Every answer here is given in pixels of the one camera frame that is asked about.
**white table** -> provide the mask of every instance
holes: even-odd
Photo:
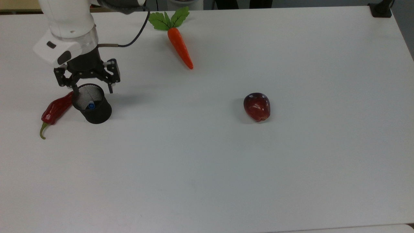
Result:
[[[145,13],[94,14],[128,43]],[[165,32],[102,48],[121,83],[100,125],[32,46],[43,15],[0,17],[0,232],[255,233],[414,222],[414,63],[368,7],[191,12],[188,70]],[[243,98],[265,93],[272,116]]]

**carrot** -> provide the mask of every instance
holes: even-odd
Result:
[[[155,29],[167,31],[168,38],[170,39],[170,42],[173,44],[180,58],[190,69],[193,69],[193,62],[191,61],[190,55],[188,54],[184,40],[177,29],[177,27],[180,26],[185,18],[189,15],[189,13],[190,12],[188,11],[188,7],[180,8],[176,10],[170,20],[167,12],[164,12],[164,14],[156,12],[152,13],[149,16],[148,21],[154,26]]]
[[[172,27],[168,29],[168,38],[173,44],[174,48],[176,49],[178,55],[184,61],[184,63],[192,70],[193,69],[193,62],[191,61],[190,55],[188,54],[187,47],[181,37],[180,31],[176,27]]]

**carrot leaves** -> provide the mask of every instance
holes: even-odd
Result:
[[[164,14],[155,12],[149,15],[148,21],[154,26],[154,29],[168,31],[172,27],[180,26],[189,14],[188,7],[183,7],[176,10],[171,20],[167,12]]]

